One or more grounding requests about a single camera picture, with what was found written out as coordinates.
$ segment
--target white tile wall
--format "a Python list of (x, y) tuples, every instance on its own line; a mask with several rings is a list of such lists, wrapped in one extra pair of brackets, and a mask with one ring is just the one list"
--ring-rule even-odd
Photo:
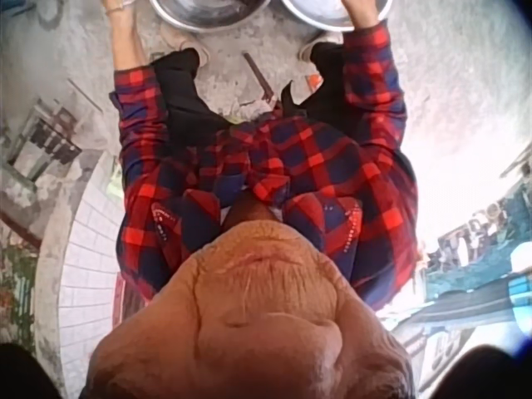
[(59, 336), (66, 391), (77, 398), (90, 355), (112, 329), (116, 237), (124, 210), (106, 195), (113, 158), (104, 153), (71, 228), (59, 294)]

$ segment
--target concrete floor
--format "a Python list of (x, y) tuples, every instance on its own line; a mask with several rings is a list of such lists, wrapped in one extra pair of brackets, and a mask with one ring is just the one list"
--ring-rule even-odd
[[(145, 46), (164, 51), (158, 18), (139, 1)], [(403, 149), (419, 180), (419, 234), (431, 241), (502, 196), (498, 176), (530, 140), (530, 31), (500, 0), (395, 0), (389, 26), (410, 112)], [(295, 55), (314, 33), (270, 8), (240, 29), (202, 37), (213, 59), (199, 74), (199, 93), (224, 114), (258, 99), (240, 55), (246, 50), (276, 91), (294, 79), (302, 100), (303, 76), (313, 68)], [(2, 111), (10, 126), (22, 123), (36, 96), (65, 98), (71, 78), (104, 110), (78, 143), (117, 154), (108, 37), (97, 0), (40, 0), (35, 12), (2, 20)]]

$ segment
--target plaid shirt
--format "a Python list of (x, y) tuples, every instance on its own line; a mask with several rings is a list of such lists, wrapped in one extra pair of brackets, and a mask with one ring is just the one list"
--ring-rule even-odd
[(151, 67), (116, 73), (126, 196), (117, 253), (123, 274), (145, 298), (221, 234), (222, 209), (243, 187), (279, 209), (283, 222), (328, 255), (373, 308), (411, 278), (417, 188), (399, 151), (406, 108), (387, 25), (348, 33), (344, 41), (345, 100), (363, 117), (343, 133), (272, 114), (220, 131), (208, 147), (171, 155)]

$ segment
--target stainless steel bowl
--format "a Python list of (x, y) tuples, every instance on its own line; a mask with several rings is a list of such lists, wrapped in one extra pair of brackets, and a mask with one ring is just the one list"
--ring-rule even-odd
[(248, 21), (270, 0), (150, 0), (161, 18), (191, 32), (219, 32)]
[[(283, 0), (297, 18), (324, 31), (350, 32), (354, 29), (342, 0)], [(390, 12), (393, 0), (377, 0), (379, 19)]]

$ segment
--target elderly man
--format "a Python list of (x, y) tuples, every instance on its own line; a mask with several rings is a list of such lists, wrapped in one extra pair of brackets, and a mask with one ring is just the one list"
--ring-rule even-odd
[(97, 398), (410, 398), (405, 350), (379, 309), (416, 262), (406, 109), (375, 0), (357, 27), (299, 56), (323, 86), (300, 106), (232, 126), (198, 98), (209, 52), (148, 65), (134, 6), (104, 0), (120, 112), (122, 273), (150, 301), (96, 349)]

